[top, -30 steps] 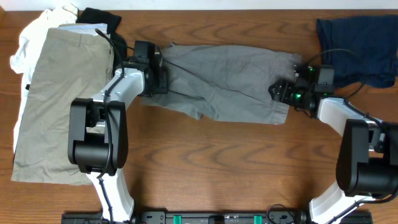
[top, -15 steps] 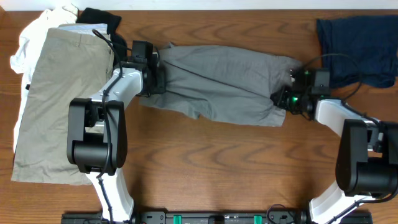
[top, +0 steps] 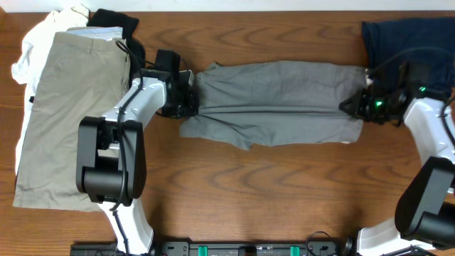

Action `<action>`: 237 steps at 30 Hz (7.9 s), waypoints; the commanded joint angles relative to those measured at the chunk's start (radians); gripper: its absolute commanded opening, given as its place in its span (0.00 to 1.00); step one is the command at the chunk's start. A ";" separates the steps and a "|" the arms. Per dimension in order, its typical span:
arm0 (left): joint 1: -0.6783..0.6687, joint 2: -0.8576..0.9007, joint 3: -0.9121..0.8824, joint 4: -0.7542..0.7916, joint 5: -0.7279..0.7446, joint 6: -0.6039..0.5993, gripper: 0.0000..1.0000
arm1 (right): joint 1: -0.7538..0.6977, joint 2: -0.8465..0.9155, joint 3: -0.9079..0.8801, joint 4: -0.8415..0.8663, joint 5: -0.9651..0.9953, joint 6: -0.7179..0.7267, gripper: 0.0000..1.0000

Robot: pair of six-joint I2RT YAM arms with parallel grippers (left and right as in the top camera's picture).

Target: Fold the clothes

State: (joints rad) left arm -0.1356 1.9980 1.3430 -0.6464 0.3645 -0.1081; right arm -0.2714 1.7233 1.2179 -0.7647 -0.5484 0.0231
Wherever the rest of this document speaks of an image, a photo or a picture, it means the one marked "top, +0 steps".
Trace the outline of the grey shorts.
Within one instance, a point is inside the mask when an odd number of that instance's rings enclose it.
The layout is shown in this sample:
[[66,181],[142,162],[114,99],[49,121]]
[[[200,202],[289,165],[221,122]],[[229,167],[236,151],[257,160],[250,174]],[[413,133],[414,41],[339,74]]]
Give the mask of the grey shorts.
[[198,114],[182,137],[209,139],[248,150],[253,144],[349,144],[363,121],[339,104],[365,88],[365,70],[353,65],[275,61],[211,64],[196,74]]

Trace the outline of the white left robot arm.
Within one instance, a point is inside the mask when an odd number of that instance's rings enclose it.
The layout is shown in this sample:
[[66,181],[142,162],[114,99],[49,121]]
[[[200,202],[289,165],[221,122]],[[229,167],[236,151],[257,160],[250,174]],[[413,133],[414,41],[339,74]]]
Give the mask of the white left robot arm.
[[141,195],[146,183],[144,130],[158,110],[179,118],[197,109],[191,70],[143,69],[123,98],[78,127],[76,185],[106,214],[117,243],[75,246],[72,255],[150,255],[154,231]]

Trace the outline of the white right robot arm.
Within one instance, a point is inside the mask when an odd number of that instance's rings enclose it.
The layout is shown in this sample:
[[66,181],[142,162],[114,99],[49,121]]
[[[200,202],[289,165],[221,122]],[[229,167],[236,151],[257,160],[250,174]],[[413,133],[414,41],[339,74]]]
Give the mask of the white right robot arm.
[[454,123],[450,100],[428,87],[378,96],[364,89],[339,104],[366,122],[396,119],[410,130],[422,167],[401,195],[393,218],[348,238],[344,255],[434,255],[454,248]]

